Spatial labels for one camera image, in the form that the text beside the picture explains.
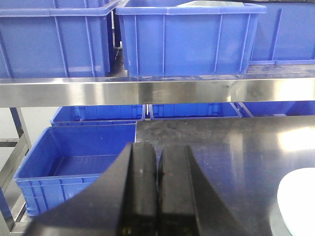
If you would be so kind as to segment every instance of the blue plastic crate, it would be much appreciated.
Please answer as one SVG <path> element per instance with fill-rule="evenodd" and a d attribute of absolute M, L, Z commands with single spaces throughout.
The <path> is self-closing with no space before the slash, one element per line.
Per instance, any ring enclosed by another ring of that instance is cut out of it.
<path fill-rule="evenodd" d="M 149 106 L 151 119 L 241 117 L 233 103 L 156 104 Z"/>
<path fill-rule="evenodd" d="M 315 101 L 239 102 L 243 117 L 283 117 L 315 115 Z"/>
<path fill-rule="evenodd" d="M 134 140 L 135 124 L 47 128 L 14 175 L 28 215 L 36 216 L 72 198 Z"/>
<path fill-rule="evenodd" d="M 119 0 L 0 1 L 0 77 L 96 77 L 115 59 Z"/>
<path fill-rule="evenodd" d="M 251 65 L 314 64 L 315 3 L 257 3 L 267 7 L 258 19 Z"/>
<path fill-rule="evenodd" d="M 266 7 L 177 7 L 189 0 L 127 0 L 120 16 L 130 76 L 245 73 Z"/>
<path fill-rule="evenodd" d="M 59 107 L 52 126 L 128 124 L 144 120 L 145 105 Z"/>

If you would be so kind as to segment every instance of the stainless steel table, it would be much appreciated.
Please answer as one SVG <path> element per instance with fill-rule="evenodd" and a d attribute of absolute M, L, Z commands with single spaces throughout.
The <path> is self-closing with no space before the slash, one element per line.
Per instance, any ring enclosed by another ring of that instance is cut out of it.
<path fill-rule="evenodd" d="M 150 141 L 158 156 L 167 145 L 190 145 L 208 181 L 253 236 L 291 235 L 277 189 L 287 173 L 315 167 L 314 140 L 314 116 L 143 121 L 136 132 L 136 141 Z"/>

